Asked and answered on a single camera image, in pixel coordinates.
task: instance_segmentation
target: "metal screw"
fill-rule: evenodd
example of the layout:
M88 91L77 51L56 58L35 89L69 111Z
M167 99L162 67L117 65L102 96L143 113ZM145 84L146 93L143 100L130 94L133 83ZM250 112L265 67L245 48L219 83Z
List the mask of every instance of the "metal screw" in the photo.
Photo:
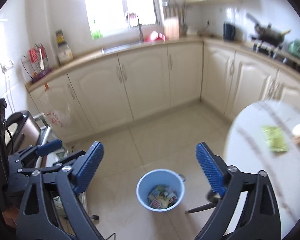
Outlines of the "metal screw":
M64 172L67 172L67 171L70 171L70 170L72 170L71 166L65 166L65 167L62 168L62 171L64 171Z
M39 174L40 174L40 171L38 171L38 170L35 170L34 172L32 172L33 176L38 176Z
M228 170L231 171L231 172L237 172L238 168L236 166L229 166Z
M259 171L259 174L260 174L262 177L268 176L268 174L267 174L265 171Z

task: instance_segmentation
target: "window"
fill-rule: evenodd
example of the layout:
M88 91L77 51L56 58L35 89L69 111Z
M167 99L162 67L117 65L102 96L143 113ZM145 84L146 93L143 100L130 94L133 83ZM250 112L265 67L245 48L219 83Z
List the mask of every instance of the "window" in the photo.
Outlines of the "window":
M85 0L91 34L94 39L126 30L127 11L136 13L143 25L156 24L154 0ZM131 26L138 20L132 19Z

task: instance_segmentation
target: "faucet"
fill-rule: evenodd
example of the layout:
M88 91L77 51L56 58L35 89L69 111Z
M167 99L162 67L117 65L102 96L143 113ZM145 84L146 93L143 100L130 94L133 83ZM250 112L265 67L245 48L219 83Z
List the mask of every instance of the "faucet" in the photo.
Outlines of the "faucet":
M144 41L144 39L143 39L143 32L141 30L142 24L140 24L138 15L137 15L137 18L138 18L138 27L139 27L139 40L140 40L140 42L143 42Z
M125 13L125 16L126 16L126 21L128 22L129 28L131 27L131 25L130 25L130 19L131 19L131 18L134 18L134 19L135 19L135 18L137 17L137 19L138 19L138 25L137 25L137 26L138 26L138 28L139 28L139 41L140 41L140 42L143 42L143 41L144 41L144 39L143 39L143 32L142 32L142 30L141 30L142 24L140 24L138 14L127 11L127 12Z

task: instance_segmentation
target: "green packet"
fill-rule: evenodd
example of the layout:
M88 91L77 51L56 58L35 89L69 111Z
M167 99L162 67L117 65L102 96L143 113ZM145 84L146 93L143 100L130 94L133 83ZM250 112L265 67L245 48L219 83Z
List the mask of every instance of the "green packet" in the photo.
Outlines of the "green packet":
M289 150L280 127L263 126L266 144L273 152L287 152Z

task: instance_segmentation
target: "stove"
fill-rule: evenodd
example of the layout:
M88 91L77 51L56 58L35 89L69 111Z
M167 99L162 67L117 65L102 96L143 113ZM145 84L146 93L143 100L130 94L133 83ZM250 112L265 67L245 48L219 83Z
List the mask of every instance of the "stove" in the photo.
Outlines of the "stove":
M252 51L266 55L300 73L300 63L298 63L300 60L294 59L292 55L283 51L282 46L275 47L265 41L258 40L254 37L251 38L252 41L254 41Z

